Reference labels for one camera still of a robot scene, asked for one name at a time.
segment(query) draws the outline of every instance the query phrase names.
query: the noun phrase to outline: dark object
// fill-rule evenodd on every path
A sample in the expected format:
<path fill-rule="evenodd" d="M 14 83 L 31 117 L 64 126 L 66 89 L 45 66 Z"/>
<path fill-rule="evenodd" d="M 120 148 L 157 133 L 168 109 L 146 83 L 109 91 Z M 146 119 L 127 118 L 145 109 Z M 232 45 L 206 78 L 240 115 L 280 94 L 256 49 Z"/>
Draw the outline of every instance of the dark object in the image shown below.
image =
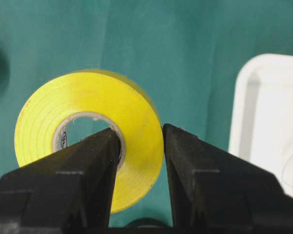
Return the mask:
<path fill-rule="evenodd" d="M 0 179 L 0 233 L 107 227 L 120 142 L 111 129 Z"/>
<path fill-rule="evenodd" d="M 110 129 L 0 179 L 0 233 L 293 233 L 275 177 L 164 125 L 173 228 L 107 228 L 120 143 Z"/>
<path fill-rule="evenodd" d="M 164 228 L 168 227 L 165 223 L 162 221 L 159 221 L 154 218 L 139 218 L 136 219 L 129 224 L 126 225 L 126 227 L 132 227 L 132 228 Z"/>
<path fill-rule="evenodd" d="M 164 125 L 173 224 L 200 233 L 293 233 L 293 198 L 273 174 Z"/>

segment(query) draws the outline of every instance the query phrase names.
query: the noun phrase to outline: white tray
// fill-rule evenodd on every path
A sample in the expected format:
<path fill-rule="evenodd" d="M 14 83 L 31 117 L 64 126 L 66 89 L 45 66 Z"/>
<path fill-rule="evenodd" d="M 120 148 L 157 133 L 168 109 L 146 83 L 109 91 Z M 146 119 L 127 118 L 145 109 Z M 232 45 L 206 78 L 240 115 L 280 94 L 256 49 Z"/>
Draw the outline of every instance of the white tray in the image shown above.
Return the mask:
<path fill-rule="evenodd" d="M 235 87 L 229 152 L 275 174 L 293 196 L 293 56 L 256 56 Z"/>

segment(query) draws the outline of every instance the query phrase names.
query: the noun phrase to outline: tape roll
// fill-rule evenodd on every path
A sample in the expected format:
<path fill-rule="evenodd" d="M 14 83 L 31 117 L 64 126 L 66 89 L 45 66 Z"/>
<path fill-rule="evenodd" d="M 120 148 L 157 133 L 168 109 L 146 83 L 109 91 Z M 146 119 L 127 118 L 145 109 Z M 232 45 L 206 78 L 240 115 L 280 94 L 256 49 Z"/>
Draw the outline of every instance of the tape roll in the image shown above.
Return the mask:
<path fill-rule="evenodd" d="M 108 71 L 85 70 L 39 88 L 22 108 L 15 152 L 24 166 L 64 146 L 65 125 L 81 116 L 110 123 L 121 139 L 111 212 L 139 201 L 156 181 L 164 155 L 162 128 L 154 105 L 131 80 Z"/>

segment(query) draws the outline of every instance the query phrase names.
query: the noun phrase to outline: green cloth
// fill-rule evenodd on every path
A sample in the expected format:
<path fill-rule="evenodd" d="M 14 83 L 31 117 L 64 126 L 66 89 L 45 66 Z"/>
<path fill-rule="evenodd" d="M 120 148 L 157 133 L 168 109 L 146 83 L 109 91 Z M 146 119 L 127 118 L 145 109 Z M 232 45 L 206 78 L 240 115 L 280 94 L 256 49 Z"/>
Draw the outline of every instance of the green cloth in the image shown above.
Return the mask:
<path fill-rule="evenodd" d="M 25 101 L 88 68 L 126 75 L 162 123 L 226 150 L 238 71 L 263 53 L 293 55 L 293 0 L 0 0 L 0 176 L 18 167 L 14 128 Z M 165 165 L 110 225 L 140 217 L 171 225 Z"/>

